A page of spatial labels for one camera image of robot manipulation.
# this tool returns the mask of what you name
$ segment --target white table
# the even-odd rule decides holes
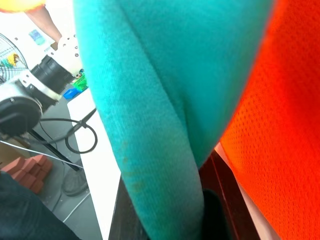
[[[67,106],[70,118],[73,120],[81,120],[95,108],[89,89],[71,100]],[[81,160],[102,238],[108,240],[117,198],[120,170],[97,111],[87,124],[95,130],[98,143],[92,152],[81,154]],[[88,150],[94,143],[94,135],[89,129],[79,129],[75,133],[75,138],[79,151]]]

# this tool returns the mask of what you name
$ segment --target gray floor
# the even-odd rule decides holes
[[[44,118],[70,118],[67,108],[67,101],[62,99],[56,106],[49,108],[45,113]],[[42,126],[45,131],[53,138],[62,137],[66,134],[72,125],[70,122],[43,122]],[[46,140],[50,140],[46,134],[42,131],[38,125],[35,130]],[[70,145],[77,149],[77,142],[74,136],[70,138]],[[69,158],[73,163],[80,160],[80,155],[70,152],[64,141],[57,143],[58,150]],[[45,154],[52,153],[42,145],[32,144],[31,149],[39,151]],[[57,202],[60,192],[61,184],[63,180],[63,174],[67,171],[73,171],[69,166],[64,166],[60,161],[51,159],[53,162],[53,168],[48,177],[45,179],[45,185],[42,192],[39,194],[42,202],[50,209],[54,207]],[[64,220],[72,209],[88,194],[83,192],[82,194],[74,197],[68,197],[62,194],[57,207],[54,210],[54,214],[60,219]],[[94,205],[91,196],[76,209],[76,211],[70,216],[65,224],[74,231],[74,233],[82,240],[101,240],[101,232],[98,225]]]

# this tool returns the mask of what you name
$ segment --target stack of bricks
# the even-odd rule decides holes
[[[28,159],[17,158],[4,166],[1,171],[7,172],[22,186],[38,194],[44,186],[44,179],[52,169],[52,162],[44,155]]]

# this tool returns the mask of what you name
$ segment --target orange mesh fabric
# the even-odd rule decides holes
[[[319,0],[277,2],[221,144],[281,238],[320,238]]]

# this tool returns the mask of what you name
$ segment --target teal fabric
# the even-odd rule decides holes
[[[201,238],[198,168],[235,110],[271,5],[74,0],[88,84],[152,240]]]

